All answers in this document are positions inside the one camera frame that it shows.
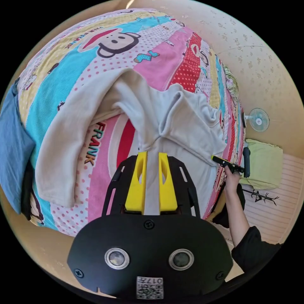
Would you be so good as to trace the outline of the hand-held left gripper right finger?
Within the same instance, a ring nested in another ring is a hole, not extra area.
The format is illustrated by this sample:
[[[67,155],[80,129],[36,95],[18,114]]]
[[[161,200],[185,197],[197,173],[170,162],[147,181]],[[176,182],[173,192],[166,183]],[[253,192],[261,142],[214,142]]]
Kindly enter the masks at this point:
[[[159,165],[159,211],[175,212],[177,200],[175,196],[174,184],[166,153],[158,154]]]

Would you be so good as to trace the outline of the person's right hand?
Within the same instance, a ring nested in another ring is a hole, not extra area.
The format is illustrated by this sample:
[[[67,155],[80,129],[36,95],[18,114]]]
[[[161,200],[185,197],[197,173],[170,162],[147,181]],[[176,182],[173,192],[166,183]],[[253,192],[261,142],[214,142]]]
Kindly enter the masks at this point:
[[[236,192],[241,175],[237,171],[232,172],[228,166],[225,166],[224,170],[225,170],[225,176],[226,176],[225,191],[227,193]]]

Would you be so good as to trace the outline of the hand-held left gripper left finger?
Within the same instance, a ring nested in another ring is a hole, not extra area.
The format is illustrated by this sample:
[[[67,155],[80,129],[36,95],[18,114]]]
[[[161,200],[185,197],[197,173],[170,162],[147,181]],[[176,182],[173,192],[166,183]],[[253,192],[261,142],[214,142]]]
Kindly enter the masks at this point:
[[[146,151],[140,152],[137,155],[127,199],[125,202],[125,209],[127,212],[144,211],[147,157],[148,153]]]

